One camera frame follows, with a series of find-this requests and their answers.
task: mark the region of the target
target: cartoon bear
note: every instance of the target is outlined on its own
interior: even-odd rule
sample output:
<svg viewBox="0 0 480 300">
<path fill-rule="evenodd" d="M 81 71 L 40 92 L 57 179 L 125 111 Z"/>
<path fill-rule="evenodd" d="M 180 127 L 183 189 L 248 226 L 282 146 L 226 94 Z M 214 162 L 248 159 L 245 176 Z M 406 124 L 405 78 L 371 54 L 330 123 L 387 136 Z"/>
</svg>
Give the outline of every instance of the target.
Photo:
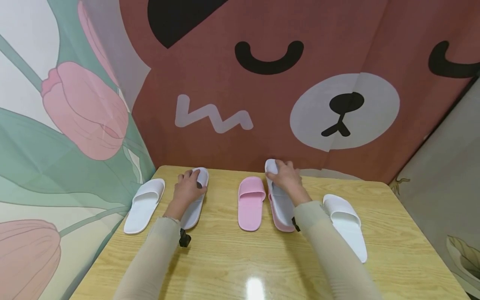
<svg viewBox="0 0 480 300">
<path fill-rule="evenodd" d="M 160 165 L 390 182 L 480 69 L 480 2 L 120 0 Z"/>
</svg>

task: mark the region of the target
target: bear ear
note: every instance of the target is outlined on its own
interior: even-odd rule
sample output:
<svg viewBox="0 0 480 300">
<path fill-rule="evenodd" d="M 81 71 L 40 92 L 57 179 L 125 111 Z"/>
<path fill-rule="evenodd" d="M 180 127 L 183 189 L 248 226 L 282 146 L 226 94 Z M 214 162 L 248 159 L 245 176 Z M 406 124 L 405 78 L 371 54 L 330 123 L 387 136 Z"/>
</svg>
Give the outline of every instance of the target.
<svg viewBox="0 0 480 300">
<path fill-rule="evenodd" d="M 450 78 L 470 78 L 477 75 L 480 71 L 480 62 L 470 64 L 456 63 L 445 58 L 449 45 L 448 41 L 443 41 L 433 47 L 428 57 L 428 68 L 430 71 L 435 75 Z"/>
<path fill-rule="evenodd" d="M 149 0 L 148 22 L 156 39 L 170 48 L 228 0 Z"/>
</svg>

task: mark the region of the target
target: sleeve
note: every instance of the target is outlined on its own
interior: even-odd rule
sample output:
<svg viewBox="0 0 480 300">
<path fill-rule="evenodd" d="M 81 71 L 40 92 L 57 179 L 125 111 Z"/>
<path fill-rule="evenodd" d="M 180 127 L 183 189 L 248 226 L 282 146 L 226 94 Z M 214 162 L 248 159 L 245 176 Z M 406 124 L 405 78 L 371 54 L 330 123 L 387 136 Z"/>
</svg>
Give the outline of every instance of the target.
<svg viewBox="0 0 480 300">
<path fill-rule="evenodd" d="M 312 245 L 335 300 L 383 299 L 367 270 L 333 227 L 318 201 L 298 205 L 295 221 Z"/>
<path fill-rule="evenodd" d="M 179 239 L 179 221 L 158 218 L 123 275 L 113 300 L 157 300 Z"/>
</svg>

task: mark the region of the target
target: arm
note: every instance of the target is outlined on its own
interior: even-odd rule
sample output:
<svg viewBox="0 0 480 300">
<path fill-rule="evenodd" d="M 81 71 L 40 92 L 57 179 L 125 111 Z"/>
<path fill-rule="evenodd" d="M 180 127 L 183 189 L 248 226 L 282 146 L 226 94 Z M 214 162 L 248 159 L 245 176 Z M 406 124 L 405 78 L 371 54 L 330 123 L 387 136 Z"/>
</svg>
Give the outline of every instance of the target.
<svg viewBox="0 0 480 300">
<path fill-rule="evenodd" d="M 157 300 L 179 238 L 179 221 L 158 218 L 125 272 L 113 299 Z"/>
<path fill-rule="evenodd" d="M 157 300 L 180 239 L 180 222 L 188 206 L 206 192 L 197 188 L 200 170 L 179 175 L 173 199 L 158 218 L 113 296 L 113 300 Z"/>
<path fill-rule="evenodd" d="M 381 300 L 380 291 L 356 254 L 333 227 L 317 201 L 312 201 L 293 164 L 277 161 L 269 179 L 287 192 L 295 205 L 295 221 L 317 254 L 335 300 Z"/>
</svg>

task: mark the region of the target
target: table surface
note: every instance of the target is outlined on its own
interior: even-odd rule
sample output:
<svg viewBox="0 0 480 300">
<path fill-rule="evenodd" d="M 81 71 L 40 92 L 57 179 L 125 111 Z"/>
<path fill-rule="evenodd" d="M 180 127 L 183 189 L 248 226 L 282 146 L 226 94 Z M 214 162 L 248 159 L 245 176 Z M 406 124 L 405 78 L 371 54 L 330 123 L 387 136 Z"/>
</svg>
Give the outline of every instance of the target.
<svg viewBox="0 0 480 300">
<path fill-rule="evenodd" d="M 154 178 L 165 193 L 146 230 L 123 233 L 120 224 L 71 300 L 109 300 L 157 217 L 173 196 L 177 175 L 187 167 L 162 166 Z M 299 232 L 278 231 L 269 202 L 262 225 L 246 232 L 237 223 L 240 182 L 262 173 L 210 169 L 202 214 L 189 230 L 192 242 L 178 247 L 159 299 L 332 299 L 309 244 Z M 387 185 L 380 182 L 303 177 L 314 200 L 339 195 L 362 220 L 368 251 L 365 267 L 386 300 L 466 300 L 463 289 Z"/>
</svg>

